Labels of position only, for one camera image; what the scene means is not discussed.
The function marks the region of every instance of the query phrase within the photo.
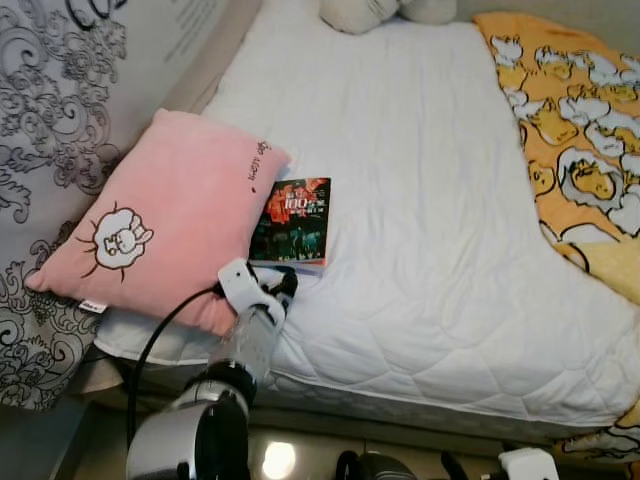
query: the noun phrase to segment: quilted mattress cover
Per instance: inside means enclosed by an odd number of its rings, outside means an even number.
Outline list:
[[[265,0],[203,112],[286,148],[288,178],[333,182],[329,267],[301,279],[270,394],[611,424],[640,391],[640,311],[542,237],[480,33],[352,37],[317,8]],[[96,344],[127,356],[145,328],[114,321]],[[183,334],[154,361],[206,361],[214,341]]]

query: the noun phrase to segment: book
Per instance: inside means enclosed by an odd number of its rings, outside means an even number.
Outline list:
[[[249,262],[258,267],[324,270],[330,197],[330,178],[276,182],[253,233]]]

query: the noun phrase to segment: white mattress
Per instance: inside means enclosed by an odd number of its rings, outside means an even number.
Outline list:
[[[285,147],[287,177],[333,181],[329,267],[302,279],[271,388],[611,424],[639,393],[639,309],[542,237],[481,35],[397,20],[352,37],[316,12],[266,0],[203,113]],[[128,325],[96,344],[139,351]],[[211,338],[172,332],[155,361],[206,359]]]

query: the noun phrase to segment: white pillow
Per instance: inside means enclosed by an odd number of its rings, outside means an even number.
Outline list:
[[[112,308],[102,316],[93,343],[118,358],[137,360],[159,319]],[[206,365],[217,350],[220,337],[179,323],[167,325],[147,359],[149,364],[165,366]]]
[[[320,0],[320,17],[338,31],[359,35],[393,17],[398,6],[398,0]]]
[[[400,15],[427,24],[448,23],[456,17],[456,0],[414,0],[400,7]]]

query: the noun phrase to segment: pink pillow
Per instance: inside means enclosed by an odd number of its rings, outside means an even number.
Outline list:
[[[164,317],[249,252],[287,154],[188,113],[156,113],[69,240],[27,280],[76,300]],[[176,318],[224,335],[225,300],[200,297]]]

